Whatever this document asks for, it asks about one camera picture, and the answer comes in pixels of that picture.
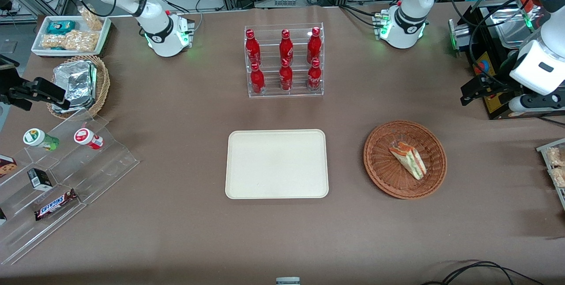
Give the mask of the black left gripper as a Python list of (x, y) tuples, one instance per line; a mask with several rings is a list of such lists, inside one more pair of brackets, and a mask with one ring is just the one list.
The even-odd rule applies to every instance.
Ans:
[(485, 74), (476, 75), (461, 86), (462, 106), (467, 106), (478, 98), (485, 100), (499, 99), (505, 96), (510, 100), (511, 96), (521, 91), (518, 82), (510, 78), (510, 71), (517, 61), (517, 50), (505, 50), (503, 52), (485, 52)]

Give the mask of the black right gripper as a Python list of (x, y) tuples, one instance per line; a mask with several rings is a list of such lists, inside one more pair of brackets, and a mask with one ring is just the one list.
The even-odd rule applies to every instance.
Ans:
[(19, 76), (19, 63), (6, 56), (0, 56), (0, 99), (7, 105), (24, 111), (32, 108), (32, 92), (44, 98), (51, 110), (69, 110), (71, 103), (65, 98), (65, 90), (45, 78), (37, 77), (28, 81)]

